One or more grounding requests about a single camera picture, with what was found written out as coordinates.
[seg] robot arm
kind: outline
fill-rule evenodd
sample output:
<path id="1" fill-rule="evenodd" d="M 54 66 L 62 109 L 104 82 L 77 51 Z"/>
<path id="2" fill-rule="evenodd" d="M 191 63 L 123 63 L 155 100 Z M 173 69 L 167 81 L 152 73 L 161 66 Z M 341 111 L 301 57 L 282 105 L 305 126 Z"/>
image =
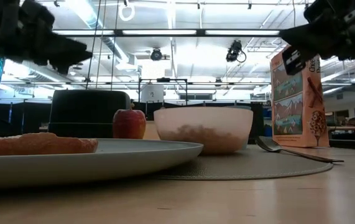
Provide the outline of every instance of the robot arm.
<path id="1" fill-rule="evenodd" d="M 0 1 L 0 57 L 16 62 L 48 62 L 67 74 L 71 65 L 92 57 L 86 45 L 52 32 L 54 16 L 34 0 Z"/>
<path id="2" fill-rule="evenodd" d="M 316 0 L 304 16 L 308 24 L 280 32 L 291 47 L 283 53 L 289 75 L 316 55 L 322 59 L 355 59 L 355 0 Z"/>

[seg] white cylinder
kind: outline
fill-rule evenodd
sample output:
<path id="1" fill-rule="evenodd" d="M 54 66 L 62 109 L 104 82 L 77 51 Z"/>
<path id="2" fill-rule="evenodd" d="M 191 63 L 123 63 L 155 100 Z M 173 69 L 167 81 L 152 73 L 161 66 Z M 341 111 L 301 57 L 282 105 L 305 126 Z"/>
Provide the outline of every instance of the white cylinder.
<path id="1" fill-rule="evenodd" d="M 164 100 L 164 86 L 148 84 L 141 90 L 141 102 L 161 103 Z"/>

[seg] black container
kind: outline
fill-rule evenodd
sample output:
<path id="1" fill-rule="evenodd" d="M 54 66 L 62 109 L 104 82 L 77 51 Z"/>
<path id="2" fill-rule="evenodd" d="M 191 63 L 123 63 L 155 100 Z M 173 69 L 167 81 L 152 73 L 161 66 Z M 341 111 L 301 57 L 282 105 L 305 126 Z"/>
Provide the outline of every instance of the black container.
<path id="1" fill-rule="evenodd" d="M 111 138 L 115 112 L 129 108 L 129 95 L 122 91 L 57 90 L 48 131 L 61 137 Z"/>

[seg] cereal box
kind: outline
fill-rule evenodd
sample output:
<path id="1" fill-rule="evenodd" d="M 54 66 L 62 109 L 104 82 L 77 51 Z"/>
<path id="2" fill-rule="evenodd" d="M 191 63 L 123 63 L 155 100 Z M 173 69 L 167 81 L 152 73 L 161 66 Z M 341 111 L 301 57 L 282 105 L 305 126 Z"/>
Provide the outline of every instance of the cereal box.
<path id="1" fill-rule="evenodd" d="M 329 146 L 320 58 L 287 75 L 282 53 L 271 60 L 272 139 L 281 146 Z"/>

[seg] bread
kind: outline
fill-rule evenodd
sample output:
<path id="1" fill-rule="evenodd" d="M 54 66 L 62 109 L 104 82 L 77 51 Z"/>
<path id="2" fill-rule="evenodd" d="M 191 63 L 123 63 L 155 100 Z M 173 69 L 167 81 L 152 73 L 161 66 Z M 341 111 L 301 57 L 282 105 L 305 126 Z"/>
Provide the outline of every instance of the bread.
<path id="1" fill-rule="evenodd" d="M 0 156 L 91 153 L 96 139 L 57 137 L 53 133 L 23 134 L 0 138 Z"/>

